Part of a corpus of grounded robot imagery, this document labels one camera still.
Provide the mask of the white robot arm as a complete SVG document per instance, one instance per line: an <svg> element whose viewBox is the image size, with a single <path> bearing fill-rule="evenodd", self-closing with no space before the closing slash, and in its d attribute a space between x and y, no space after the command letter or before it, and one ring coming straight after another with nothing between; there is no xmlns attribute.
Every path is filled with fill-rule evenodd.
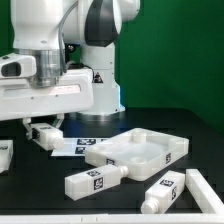
<svg viewBox="0 0 224 224"><path fill-rule="evenodd" d="M125 111L115 41L140 0L10 0L13 52L0 57L0 121L66 113L109 119Z"/></svg>

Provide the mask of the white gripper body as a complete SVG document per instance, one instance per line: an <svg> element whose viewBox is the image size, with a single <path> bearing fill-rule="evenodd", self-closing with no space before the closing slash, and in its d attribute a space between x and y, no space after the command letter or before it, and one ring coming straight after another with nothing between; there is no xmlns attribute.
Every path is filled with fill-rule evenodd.
<svg viewBox="0 0 224 224"><path fill-rule="evenodd" d="M92 71L69 70L52 87L26 79L0 80L0 121L79 112L93 105Z"/></svg>

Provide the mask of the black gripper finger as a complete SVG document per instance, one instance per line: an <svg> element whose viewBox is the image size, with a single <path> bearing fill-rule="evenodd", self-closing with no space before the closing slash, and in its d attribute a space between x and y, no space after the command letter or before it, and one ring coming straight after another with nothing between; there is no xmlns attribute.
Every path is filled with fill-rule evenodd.
<svg viewBox="0 0 224 224"><path fill-rule="evenodd" d="M26 129L26 137L28 140L32 139L32 127L31 127L31 119L30 118L23 118L22 119L23 126Z"/></svg>
<svg viewBox="0 0 224 224"><path fill-rule="evenodd" d="M64 121L64 115L63 114L58 114L56 116L56 119L54 120L52 126L59 129L60 126L62 125L63 121Z"/></svg>

